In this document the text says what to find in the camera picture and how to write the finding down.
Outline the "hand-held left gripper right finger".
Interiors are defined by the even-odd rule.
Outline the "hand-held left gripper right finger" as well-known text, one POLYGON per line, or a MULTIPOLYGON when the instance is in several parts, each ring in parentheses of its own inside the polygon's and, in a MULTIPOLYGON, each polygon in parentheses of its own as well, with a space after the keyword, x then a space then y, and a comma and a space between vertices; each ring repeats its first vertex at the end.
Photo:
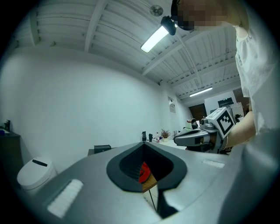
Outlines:
POLYGON ((162 150, 165 156, 180 158, 186 174, 176 188, 165 190, 163 199, 173 210, 162 218, 157 212, 146 214, 147 224, 220 224, 223 202, 236 174, 236 153, 229 155, 200 153, 170 146, 147 143, 152 149, 162 150))

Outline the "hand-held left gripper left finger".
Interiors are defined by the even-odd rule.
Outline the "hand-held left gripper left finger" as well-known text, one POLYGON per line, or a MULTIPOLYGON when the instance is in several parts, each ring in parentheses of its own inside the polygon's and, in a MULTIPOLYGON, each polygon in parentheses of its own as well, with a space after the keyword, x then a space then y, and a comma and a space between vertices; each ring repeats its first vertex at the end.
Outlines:
POLYGON ((44 224, 154 224, 162 218, 140 192, 126 192, 108 177, 109 161, 135 147, 129 144, 106 152, 87 156, 49 181, 36 196, 37 214, 44 224), (48 206, 72 180, 81 189, 62 217, 48 211, 48 206))

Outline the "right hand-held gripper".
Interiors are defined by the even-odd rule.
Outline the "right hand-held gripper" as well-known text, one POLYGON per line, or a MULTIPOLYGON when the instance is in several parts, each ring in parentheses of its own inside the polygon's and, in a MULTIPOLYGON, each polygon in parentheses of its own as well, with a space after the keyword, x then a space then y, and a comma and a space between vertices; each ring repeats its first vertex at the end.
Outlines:
POLYGON ((235 126, 226 107, 218 108, 209 116, 201 119, 200 126, 189 131, 184 130, 174 137, 178 146, 187 146, 190 151, 221 153, 228 143, 228 134, 235 126))

